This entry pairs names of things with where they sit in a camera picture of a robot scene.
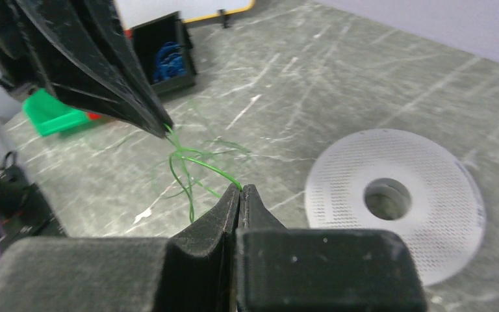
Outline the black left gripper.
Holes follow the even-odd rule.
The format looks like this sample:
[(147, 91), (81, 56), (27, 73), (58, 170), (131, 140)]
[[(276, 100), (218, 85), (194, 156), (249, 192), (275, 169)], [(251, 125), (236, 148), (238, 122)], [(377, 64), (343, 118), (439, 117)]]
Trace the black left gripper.
[(173, 128), (114, 1), (0, 1), (0, 87), (18, 101), (46, 89), (159, 138)]

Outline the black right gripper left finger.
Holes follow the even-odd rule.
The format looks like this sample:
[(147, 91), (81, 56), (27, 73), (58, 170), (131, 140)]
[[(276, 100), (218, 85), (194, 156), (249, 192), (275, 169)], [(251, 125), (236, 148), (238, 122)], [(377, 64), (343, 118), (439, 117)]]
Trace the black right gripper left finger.
[(0, 259), (0, 311), (229, 311), (240, 190), (170, 237), (31, 237)]

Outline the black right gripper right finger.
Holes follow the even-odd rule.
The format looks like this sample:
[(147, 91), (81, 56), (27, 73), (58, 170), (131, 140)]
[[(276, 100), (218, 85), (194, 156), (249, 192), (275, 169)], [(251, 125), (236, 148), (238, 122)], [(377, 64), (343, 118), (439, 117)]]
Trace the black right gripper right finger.
[(239, 311), (426, 311), (409, 248), (380, 229), (285, 227), (254, 185), (235, 234)]

